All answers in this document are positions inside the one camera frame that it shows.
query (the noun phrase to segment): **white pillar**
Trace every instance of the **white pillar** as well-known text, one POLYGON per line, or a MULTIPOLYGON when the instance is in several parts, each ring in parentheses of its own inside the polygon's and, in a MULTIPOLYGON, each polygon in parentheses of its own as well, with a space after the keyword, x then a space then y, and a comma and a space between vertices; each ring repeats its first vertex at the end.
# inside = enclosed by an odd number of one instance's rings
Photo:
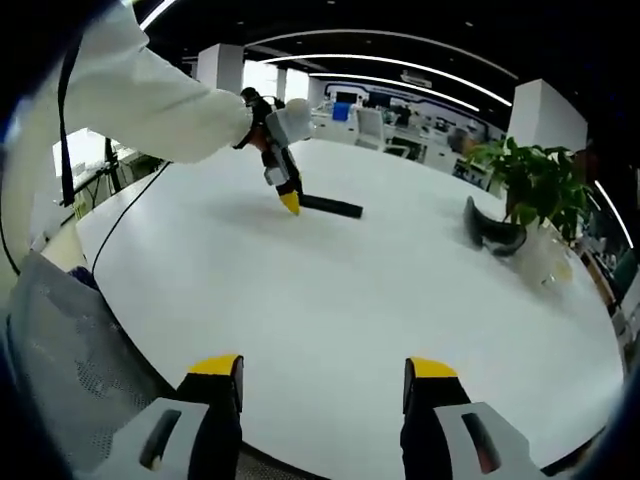
POLYGON ((284 93, 287 89, 287 70, 284 68, 278 69, 278 81, 276 84, 276 97, 284 101, 284 93))
POLYGON ((507 137, 518 145, 566 147, 582 150, 587 144, 587 122, 543 80, 516 88, 507 137))
POLYGON ((244 47, 219 43, 198 54, 196 79, 211 88, 240 94, 244 47))
POLYGON ((317 78, 309 77, 309 94, 307 100, 311 107, 317 107, 324 100, 325 82, 317 78))

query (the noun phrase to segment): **black cable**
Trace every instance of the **black cable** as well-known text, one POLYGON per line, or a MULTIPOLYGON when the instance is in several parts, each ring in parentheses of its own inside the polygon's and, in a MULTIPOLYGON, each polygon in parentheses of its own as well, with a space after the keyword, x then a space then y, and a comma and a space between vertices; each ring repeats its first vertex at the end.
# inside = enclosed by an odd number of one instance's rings
POLYGON ((20 269, 16 262, 13 260, 11 253, 9 253, 9 246, 7 245, 7 239, 4 236, 4 227, 2 225, 2 185, 4 181, 4 168, 6 162, 6 151, 3 148, 0 148, 0 239, 2 239, 2 250, 4 250, 4 254, 9 261, 9 265, 11 265, 11 269, 16 274, 17 277, 20 276, 20 269))
POLYGON ((124 211, 120 214, 120 216, 118 217, 118 219, 116 220, 116 222, 113 224, 113 226, 111 227, 111 230, 109 230, 109 233, 107 233, 107 236, 104 238, 104 240, 102 241, 102 245, 100 245, 100 248, 98 249, 98 253, 96 254, 96 258, 93 259, 93 265, 91 266, 91 274, 95 275, 95 271, 96 271, 96 263, 98 263, 98 258, 100 258, 100 254, 102 253, 102 249, 104 249, 104 246, 107 244, 107 240, 109 240, 109 237, 111 236, 111 234, 113 233, 113 231, 116 229, 116 227, 118 226, 118 224, 120 223, 120 220, 122 220, 122 217, 124 217, 125 213, 127 213, 129 211, 129 209, 131 207, 133 207, 133 204, 136 203, 138 201, 138 199, 142 196, 142 194, 144 192, 146 192, 149 187, 151 185, 153 185, 153 182, 155 182, 158 177, 160 175, 162 175, 162 172, 164 172, 167 167, 171 165, 171 163, 167 162, 158 172, 158 174, 153 177, 151 179, 151 181, 147 184, 146 187, 144 187, 142 189, 142 191, 138 194, 138 196, 136 198, 134 198, 131 203, 129 205, 127 205, 127 208, 124 209, 124 211))
POLYGON ((80 39, 72 42, 67 54, 62 61, 62 69, 60 70, 60 81, 58 82, 58 114, 60 116, 60 151, 62 154, 62 198, 63 205, 69 207, 73 205, 75 198, 73 190, 73 173, 71 171, 71 160, 69 157, 69 145, 67 143, 67 129, 64 123, 64 101, 67 97, 67 87, 69 86, 69 78, 80 52, 80 39))
POLYGON ((100 188, 100 179, 101 178, 102 178, 102 175, 100 175, 98 177, 98 180, 96 181, 96 189, 94 190, 93 193, 91 193, 91 189, 89 187, 87 187, 87 191, 89 192, 89 195, 91 196, 91 210, 96 208, 96 197, 98 196, 98 189, 100 188))

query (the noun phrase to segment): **ceiling light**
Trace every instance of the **ceiling light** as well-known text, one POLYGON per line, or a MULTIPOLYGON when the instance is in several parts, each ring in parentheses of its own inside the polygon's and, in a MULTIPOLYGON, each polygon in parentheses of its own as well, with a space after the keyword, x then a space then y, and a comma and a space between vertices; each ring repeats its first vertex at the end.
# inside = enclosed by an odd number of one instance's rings
POLYGON ((462 55, 466 55, 468 57, 471 57, 479 62, 482 62, 486 65, 489 65, 490 67, 493 67, 495 69, 500 70, 502 73, 505 73, 506 75, 509 75, 511 78, 513 78, 514 80, 518 80, 518 76, 513 73, 510 72, 509 70, 502 68, 500 65, 496 65, 495 63, 487 60, 486 58, 480 57, 474 53, 471 53, 467 50, 463 50, 462 48, 458 48, 458 47, 454 47, 453 45, 449 45, 448 43, 442 43, 442 42, 438 42, 436 40, 433 40, 431 38, 425 38, 425 37, 418 37, 416 35, 410 35, 408 33, 400 33, 400 32, 389 32, 387 30, 368 30, 368 29, 363 29, 363 28, 331 28, 331 29, 325 29, 325 30, 307 30, 304 32, 293 32, 293 33, 285 33, 283 35, 276 35, 275 37, 268 37, 268 38, 263 38, 261 40, 257 40, 255 42, 251 42, 251 43, 247 43, 245 45, 245 47, 255 47, 256 45, 262 45, 264 43, 269 43, 269 42, 275 42, 276 40, 284 40, 287 38, 296 38, 296 37, 305 37, 308 35, 326 35, 326 34, 331 34, 334 35, 336 33, 358 33, 358 34, 363 34, 363 35, 384 35, 384 36, 390 36, 390 37, 397 37, 397 38, 406 38, 409 40, 415 40, 417 42, 424 42, 424 43, 428 43, 430 45, 435 45, 437 47, 441 47, 441 48, 446 48, 448 50, 451 50, 453 52, 457 52, 460 53, 462 55))
POLYGON ((598 211, 600 211, 600 212, 601 212, 601 211, 602 211, 602 208, 600 207, 600 205, 598 205, 598 202, 596 202, 596 199, 595 199, 595 198, 593 198, 593 197, 591 196, 591 194, 590 194, 590 193, 587 193, 587 196, 589 197, 589 199, 591 200, 591 202, 596 206, 596 208, 598 209, 598 211))
POLYGON ((480 109, 478 107, 474 107, 462 100, 458 100, 457 98, 450 97, 449 95, 445 95, 444 93, 436 92, 435 90, 430 90, 428 88, 416 87, 415 85, 411 85, 410 83, 397 82, 396 80, 387 80, 386 78, 377 78, 377 77, 367 77, 365 75, 351 75, 348 73, 311 73, 310 77, 333 77, 333 78, 352 78, 354 80, 368 80, 370 82, 380 82, 380 83, 388 83, 390 85, 397 85, 399 87, 404 88, 412 88, 413 90, 418 90, 420 92, 428 93, 430 95, 435 95, 436 97, 444 98, 445 100, 449 100, 451 102, 457 103, 464 107, 467 107, 474 112, 479 112, 480 109))
POLYGON ((441 75, 451 80, 455 80, 456 82, 460 82, 468 87, 475 88, 479 92, 482 92, 485 95, 489 95, 491 98, 494 98, 495 100, 498 100, 500 103, 505 104, 507 107, 512 106, 512 103, 509 102, 508 100, 505 100, 501 96, 496 95, 495 93, 490 92, 486 88, 482 88, 481 86, 476 85, 475 83, 471 83, 470 81, 465 80, 464 78, 456 77, 455 75, 451 75, 450 73, 446 73, 441 70, 436 70, 435 68, 425 67, 423 65, 417 65, 415 63, 403 62, 401 60, 393 60, 391 58, 372 57, 369 55, 350 55, 346 53, 329 53, 329 54, 312 53, 308 55, 292 55, 288 57, 270 58, 268 60, 262 60, 260 63, 275 63, 275 62, 284 62, 289 60, 305 60, 310 58, 348 58, 350 60, 372 60, 375 62, 393 63, 395 65, 401 65, 403 67, 415 68, 417 70, 424 70, 425 72, 435 73, 436 75, 441 75))
POLYGON ((176 0, 164 0, 160 5, 158 5, 149 15, 145 17, 145 19, 140 24, 140 28, 144 31, 147 29, 151 23, 158 18, 160 15, 164 13, 164 11, 169 8, 171 5, 175 3, 176 0))
POLYGON ((631 241, 631 235, 629 235, 629 232, 627 230, 627 227, 625 227, 624 223, 622 222, 622 217, 620 217, 620 214, 618 213, 618 211, 616 210, 616 207, 613 206, 613 202, 611 201, 611 199, 609 198, 609 195, 607 195, 607 192, 604 191, 604 188, 602 188, 602 185, 600 185, 599 181, 595 181, 596 187, 598 187, 598 190, 600 190, 600 193, 602 194, 602 196, 604 197, 604 199, 607 201, 607 203, 609 204, 609 207, 611 207, 611 210, 613 211, 613 214, 616 217, 616 220, 618 220, 618 223, 620 224, 620 226, 622 227, 622 232, 624 233, 624 236, 627 237, 627 242, 629 242, 629 246, 631 248, 633 248, 633 242, 631 241))

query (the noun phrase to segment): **computer monitor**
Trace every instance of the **computer monitor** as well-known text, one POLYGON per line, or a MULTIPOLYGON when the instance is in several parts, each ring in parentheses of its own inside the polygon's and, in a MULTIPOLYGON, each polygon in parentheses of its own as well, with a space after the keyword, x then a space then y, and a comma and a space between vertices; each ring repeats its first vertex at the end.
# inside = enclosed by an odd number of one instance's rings
POLYGON ((400 105, 393 107, 392 110, 398 115, 398 119, 396 120, 396 127, 408 127, 411 110, 400 105))
POLYGON ((370 93, 368 106, 375 107, 391 107, 391 96, 385 93, 370 93))
POLYGON ((336 103, 356 103, 357 101, 357 93, 338 92, 336 94, 336 103))

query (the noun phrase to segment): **white lab coat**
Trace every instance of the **white lab coat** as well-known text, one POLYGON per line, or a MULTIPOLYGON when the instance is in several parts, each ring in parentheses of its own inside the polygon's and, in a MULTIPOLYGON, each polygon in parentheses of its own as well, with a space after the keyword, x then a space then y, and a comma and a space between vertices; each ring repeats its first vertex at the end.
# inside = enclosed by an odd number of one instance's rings
MULTIPOLYGON (((148 38, 133 8, 117 3, 86 31, 65 102, 67 133, 88 127, 141 152, 173 162, 197 162, 240 142, 251 126, 242 99, 211 90, 145 48, 148 38)), ((52 145, 60 140, 56 68, 22 105, 9 145, 2 188, 2 223, 19 264, 29 251, 34 192, 52 145)), ((0 249, 0 307, 16 277, 0 249)))

